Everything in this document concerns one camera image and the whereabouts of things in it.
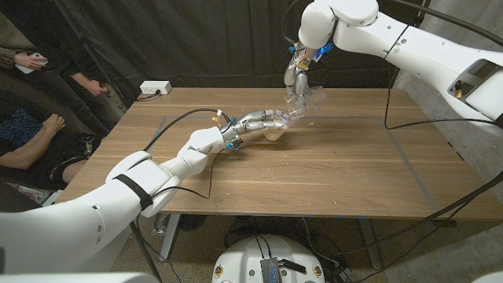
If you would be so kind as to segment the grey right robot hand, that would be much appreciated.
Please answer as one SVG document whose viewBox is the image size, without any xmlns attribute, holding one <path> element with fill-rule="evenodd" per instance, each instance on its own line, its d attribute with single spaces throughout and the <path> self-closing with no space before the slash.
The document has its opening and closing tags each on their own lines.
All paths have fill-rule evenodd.
<svg viewBox="0 0 503 283">
<path fill-rule="evenodd" d="M 286 86 L 286 101 L 293 103 L 296 111 L 307 110 L 308 78 L 306 71 L 318 49 L 306 47 L 298 41 L 293 45 L 294 53 L 285 70 L 284 83 Z"/>
</svg>

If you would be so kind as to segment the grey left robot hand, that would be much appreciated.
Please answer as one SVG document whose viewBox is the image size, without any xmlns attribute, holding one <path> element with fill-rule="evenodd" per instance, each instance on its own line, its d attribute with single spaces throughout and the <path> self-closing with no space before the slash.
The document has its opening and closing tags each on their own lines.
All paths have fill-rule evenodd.
<svg viewBox="0 0 503 283">
<path fill-rule="evenodd" d="M 255 130 L 264 129 L 264 135 L 270 141 L 276 141 L 296 119 L 287 112 L 282 112 L 277 108 L 267 110 L 255 110 L 225 125 L 221 129 L 225 142 L 233 141 L 240 134 L 247 134 Z"/>
</svg>

